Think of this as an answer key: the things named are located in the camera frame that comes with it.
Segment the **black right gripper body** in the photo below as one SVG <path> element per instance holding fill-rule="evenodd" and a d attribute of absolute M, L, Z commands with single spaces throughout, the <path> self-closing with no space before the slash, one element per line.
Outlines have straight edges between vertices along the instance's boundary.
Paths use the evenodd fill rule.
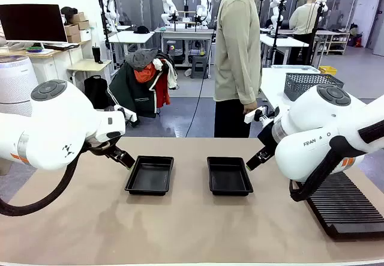
<path fill-rule="evenodd" d="M 275 155 L 275 149 L 278 145 L 276 140 L 274 139 L 272 135 L 272 128 L 273 128 L 274 122 L 270 122 L 268 125 L 266 125 L 262 131 L 258 134 L 257 138 L 261 143 L 264 145 L 264 147 L 259 151 L 261 155 L 264 156 L 274 156 Z"/>

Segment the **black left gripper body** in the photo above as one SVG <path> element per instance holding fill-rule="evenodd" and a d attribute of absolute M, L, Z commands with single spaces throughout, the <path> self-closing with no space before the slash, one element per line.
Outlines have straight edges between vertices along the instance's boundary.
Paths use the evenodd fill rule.
<path fill-rule="evenodd" d="M 120 136 L 112 138 L 100 144 L 91 141 L 85 141 L 85 151 L 90 151 L 96 156 L 106 156 L 107 158 L 117 159 L 121 156 L 121 150 L 116 146 Z"/>

